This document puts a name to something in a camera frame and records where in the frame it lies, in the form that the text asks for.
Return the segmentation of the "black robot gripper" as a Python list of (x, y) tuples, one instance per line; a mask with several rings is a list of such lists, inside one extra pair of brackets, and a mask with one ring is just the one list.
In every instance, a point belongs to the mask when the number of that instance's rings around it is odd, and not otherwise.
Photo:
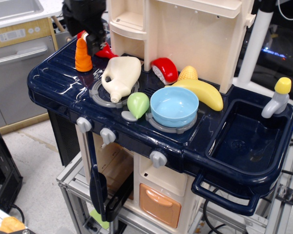
[(83, 30), (88, 32), (86, 44), (90, 56), (106, 46), (106, 34), (101, 20), (105, 10), (105, 0), (63, 1), (62, 13), (69, 33), (75, 36)]

